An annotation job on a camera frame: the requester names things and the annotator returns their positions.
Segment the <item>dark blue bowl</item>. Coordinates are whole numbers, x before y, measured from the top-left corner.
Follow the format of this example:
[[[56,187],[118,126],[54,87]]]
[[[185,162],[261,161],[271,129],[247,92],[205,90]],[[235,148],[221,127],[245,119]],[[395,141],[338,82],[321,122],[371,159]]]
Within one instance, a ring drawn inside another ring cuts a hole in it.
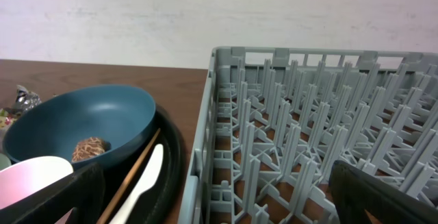
[[[135,153],[152,135],[156,104],[145,90],[128,85],[82,88],[45,101],[24,113],[7,130],[3,152],[18,163],[40,156],[71,160],[77,143],[97,137],[109,150],[73,163],[97,162],[110,169]]]

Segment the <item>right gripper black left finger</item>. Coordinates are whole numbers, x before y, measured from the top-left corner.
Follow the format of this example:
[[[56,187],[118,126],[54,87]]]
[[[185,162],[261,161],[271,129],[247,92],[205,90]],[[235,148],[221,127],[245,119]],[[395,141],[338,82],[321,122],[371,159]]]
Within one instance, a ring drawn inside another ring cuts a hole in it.
[[[2,223],[96,223],[105,195],[102,167],[92,163],[1,210]]]

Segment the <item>brown shiitake mushroom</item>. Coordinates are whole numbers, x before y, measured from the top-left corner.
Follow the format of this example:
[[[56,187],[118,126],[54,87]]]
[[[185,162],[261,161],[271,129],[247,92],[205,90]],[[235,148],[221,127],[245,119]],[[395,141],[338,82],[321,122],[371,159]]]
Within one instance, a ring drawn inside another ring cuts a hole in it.
[[[72,162],[78,162],[93,158],[94,156],[105,153],[107,145],[102,138],[90,137],[81,140],[76,144],[73,151]]]

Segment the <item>pale green bowl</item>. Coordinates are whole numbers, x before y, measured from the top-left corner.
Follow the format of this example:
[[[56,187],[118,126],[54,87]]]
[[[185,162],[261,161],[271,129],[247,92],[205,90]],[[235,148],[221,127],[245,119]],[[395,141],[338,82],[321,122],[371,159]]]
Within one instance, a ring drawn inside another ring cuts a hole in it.
[[[11,165],[12,163],[10,159],[5,154],[0,153],[0,171],[8,168]]]

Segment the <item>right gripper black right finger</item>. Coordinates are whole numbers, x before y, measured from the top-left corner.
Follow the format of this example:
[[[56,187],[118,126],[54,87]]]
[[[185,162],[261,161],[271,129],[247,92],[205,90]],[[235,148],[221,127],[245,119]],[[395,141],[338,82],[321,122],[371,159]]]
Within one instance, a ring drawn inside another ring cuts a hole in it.
[[[436,209],[341,160],[328,187],[341,224],[370,223],[370,215],[381,223],[437,222]]]

